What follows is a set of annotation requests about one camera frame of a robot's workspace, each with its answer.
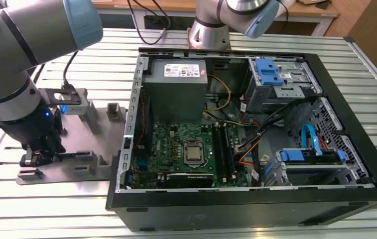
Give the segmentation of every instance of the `connector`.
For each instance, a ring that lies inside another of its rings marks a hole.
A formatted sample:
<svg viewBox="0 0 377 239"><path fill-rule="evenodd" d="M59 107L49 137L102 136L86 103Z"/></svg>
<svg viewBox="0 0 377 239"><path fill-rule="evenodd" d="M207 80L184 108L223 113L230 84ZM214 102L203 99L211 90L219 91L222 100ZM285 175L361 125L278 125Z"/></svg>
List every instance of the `connector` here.
<svg viewBox="0 0 377 239"><path fill-rule="evenodd" d="M163 28L163 29L160 30L160 35L162 35L162 37L166 37L166 35L167 35L167 30L166 30L166 28Z"/></svg>

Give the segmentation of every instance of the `blue drive latch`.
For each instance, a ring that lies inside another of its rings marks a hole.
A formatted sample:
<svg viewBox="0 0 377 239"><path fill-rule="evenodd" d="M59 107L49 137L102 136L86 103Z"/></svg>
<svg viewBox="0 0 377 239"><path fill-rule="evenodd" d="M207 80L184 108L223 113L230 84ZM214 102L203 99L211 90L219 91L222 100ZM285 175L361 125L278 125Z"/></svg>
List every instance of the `blue drive latch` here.
<svg viewBox="0 0 377 239"><path fill-rule="evenodd" d="M255 71L261 76L261 83L265 86L282 86L283 80L279 78L278 67L271 59L255 59Z"/></svg>

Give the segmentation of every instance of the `slotted metal table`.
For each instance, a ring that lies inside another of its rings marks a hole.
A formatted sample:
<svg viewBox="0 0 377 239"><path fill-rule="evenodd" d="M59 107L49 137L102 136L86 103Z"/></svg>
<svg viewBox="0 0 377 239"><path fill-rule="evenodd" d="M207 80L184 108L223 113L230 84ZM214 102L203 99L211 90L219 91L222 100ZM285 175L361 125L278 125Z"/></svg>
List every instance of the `slotted metal table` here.
<svg viewBox="0 0 377 239"><path fill-rule="evenodd" d="M152 41L156 30L143 30ZM354 43L338 37L265 35L249 39L231 34L234 50L318 54L377 147L377 69ZM128 105L138 48L135 30L104 29L100 43L79 52L67 79L88 89L96 107ZM186 48L187 34L170 31L155 47ZM47 63L37 87L59 88L69 55ZM132 233L118 216L104 210L107 181L19 186L15 183L24 151L0 130L0 238L377 238L377 210L329 226Z"/></svg>

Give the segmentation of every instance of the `power supply label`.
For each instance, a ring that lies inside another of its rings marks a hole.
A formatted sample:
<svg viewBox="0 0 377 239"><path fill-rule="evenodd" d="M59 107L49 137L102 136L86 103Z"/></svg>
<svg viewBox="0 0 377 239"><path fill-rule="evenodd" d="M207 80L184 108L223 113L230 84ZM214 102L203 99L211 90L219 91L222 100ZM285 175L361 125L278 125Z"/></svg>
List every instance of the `power supply label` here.
<svg viewBox="0 0 377 239"><path fill-rule="evenodd" d="M196 64L166 64L164 77L200 77Z"/></svg>

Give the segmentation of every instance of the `gray metal bracket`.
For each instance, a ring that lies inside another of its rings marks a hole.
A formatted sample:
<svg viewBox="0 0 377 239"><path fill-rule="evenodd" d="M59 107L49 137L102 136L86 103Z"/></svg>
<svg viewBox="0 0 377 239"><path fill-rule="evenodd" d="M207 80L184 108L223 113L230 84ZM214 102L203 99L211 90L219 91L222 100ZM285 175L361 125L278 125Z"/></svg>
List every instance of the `gray metal bracket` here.
<svg viewBox="0 0 377 239"><path fill-rule="evenodd" d="M92 103L83 116L63 115L65 134L61 143L72 157L36 167L21 168L19 185L108 180L111 162L122 147L126 109L112 103L95 109Z"/></svg>

